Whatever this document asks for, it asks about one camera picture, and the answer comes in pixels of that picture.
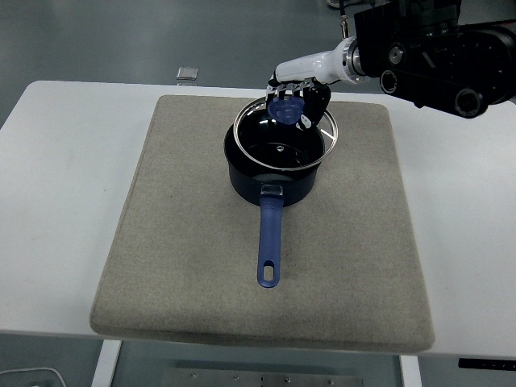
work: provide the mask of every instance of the blue handle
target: blue handle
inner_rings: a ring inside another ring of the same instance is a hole
[[[258,249],[258,283],[273,288],[280,281],[281,214],[283,190],[277,185],[264,185],[260,194],[260,246]],[[265,279],[265,268],[273,277]]]

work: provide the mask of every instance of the gray mat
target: gray mat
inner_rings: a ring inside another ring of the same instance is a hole
[[[157,103],[90,316],[104,335],[416,352],[434,341],[389,114],[332,102],[339,141],[285,208],[281,281],[256,282],[260,208],[223,137],[250,100]]]

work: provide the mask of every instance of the saucepan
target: saucepan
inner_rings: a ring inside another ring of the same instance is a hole
[[[231,184],[242,198],[260,206],[257,280],[265,288],[280,281],[283,207],[310,192],[337,137],[337,125],[327,111],[317,126],[301,131],[273,119],[264,98],[245,106],[226,133]]]

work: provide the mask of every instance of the robotic hand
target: robotic hand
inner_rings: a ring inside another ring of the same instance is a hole
[[[347,37],[333,51],[279,64],[267,85],[268,111],[273,118],[284,122],[281,113],[297,107],[300,111],[292,112],[294,117],[301,114],[296,127],[305,130],[317,125],[323,117],[331,97],[329,84],[345,81],[354,85],[367,80],[360,69],[356,38]],[[304,105],[294,106],[285,100],[287,91],[298,97],[301,90]]]
[[[269,113],[281,121],[302,91],[296,126],[304,130],[323,116],[328,85],[375,77],[386,94],[416,107],[467,119],[483,114],[516,95],[516,20],[459,26],[459,13],[460,0],[396,0],[355,14],[356,37],[343,25],[335,50],[277,66],[267,87]]]

